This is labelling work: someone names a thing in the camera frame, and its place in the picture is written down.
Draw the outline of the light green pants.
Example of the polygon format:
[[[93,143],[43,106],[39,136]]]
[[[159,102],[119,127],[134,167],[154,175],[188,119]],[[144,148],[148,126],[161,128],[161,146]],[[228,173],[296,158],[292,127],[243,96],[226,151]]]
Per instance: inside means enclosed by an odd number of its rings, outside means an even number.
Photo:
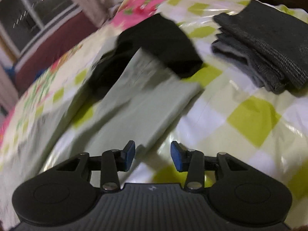
[[[84,79],[67,99],[45,101],[17,136],[6,137],[1,155],[4,193],[78,153],[98,156],[130,140],[151,148],[201,90],[142,49],[90,114],[79,116],[90,100],[88,82]]]

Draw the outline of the green checkered bed sheet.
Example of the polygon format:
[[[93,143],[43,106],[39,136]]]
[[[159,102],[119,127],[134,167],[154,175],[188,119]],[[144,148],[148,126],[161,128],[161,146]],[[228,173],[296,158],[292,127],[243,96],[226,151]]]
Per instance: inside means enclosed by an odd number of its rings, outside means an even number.
[[[173,20],[192,40],[204,65],[191,78],[203,87],[192,102],[121,182],[183,182],[170,157],[174,140],[205,155],[226,152],[288,186],[291,227],[307,224],[307,90],[273,94],[211,52],[219,32],[213,16],[240,12],[250,0],[165,0],[156,13]],[[99,29],[57,60],[21,97],[1,125],[1,155],[7,136],[17,136],[45,101],[57,103],[78,89],[107,40],[123,30],[112,23]],[[1,224],[18,224],[12,194],[1,190]]]

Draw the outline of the grey folded garment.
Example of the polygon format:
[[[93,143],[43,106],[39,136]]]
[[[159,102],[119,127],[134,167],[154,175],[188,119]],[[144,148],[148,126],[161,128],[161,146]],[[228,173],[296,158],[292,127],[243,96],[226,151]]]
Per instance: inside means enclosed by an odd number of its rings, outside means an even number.
[[[211,45],[211,49],[215,55],[228,62],[231,62],[237,68],[242,70],[249,70],[247,58],[233,47],[220,41],[215,41]]]

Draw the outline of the black folded garment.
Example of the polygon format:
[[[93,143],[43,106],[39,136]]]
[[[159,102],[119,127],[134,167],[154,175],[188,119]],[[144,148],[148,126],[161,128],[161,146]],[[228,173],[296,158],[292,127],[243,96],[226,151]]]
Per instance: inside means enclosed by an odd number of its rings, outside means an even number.
[[[115,47],[98,60],[89,79],[92,92],[102,98],[139,49],[158,59],[181,79],[193,76],[203,64],[193,43],[175,22],[155,14],[123,31]]]

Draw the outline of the dark grey folded pants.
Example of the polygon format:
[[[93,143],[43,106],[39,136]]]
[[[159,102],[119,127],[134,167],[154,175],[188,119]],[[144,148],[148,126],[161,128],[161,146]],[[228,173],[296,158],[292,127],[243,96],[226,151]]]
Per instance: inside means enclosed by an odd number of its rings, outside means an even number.
[[[307,85],[307,23],[256,0],[238,14],[213,17],[216,41],[242,53],[254,85],[280,94]]]

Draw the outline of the pink floral blanket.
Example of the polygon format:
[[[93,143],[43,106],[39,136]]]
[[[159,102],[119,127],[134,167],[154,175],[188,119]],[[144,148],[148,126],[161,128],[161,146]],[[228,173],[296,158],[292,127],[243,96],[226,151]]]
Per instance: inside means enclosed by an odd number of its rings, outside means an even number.
[[[155,14],[165,0],[124,0],[111,23],[126,30]]]

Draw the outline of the window with white frame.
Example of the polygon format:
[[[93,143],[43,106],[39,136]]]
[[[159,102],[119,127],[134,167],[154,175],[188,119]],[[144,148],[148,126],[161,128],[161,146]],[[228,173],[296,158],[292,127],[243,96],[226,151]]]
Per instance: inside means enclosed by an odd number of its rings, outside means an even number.
[[[72,0],[1,0],[1,31],[20,56],[76,8]]]

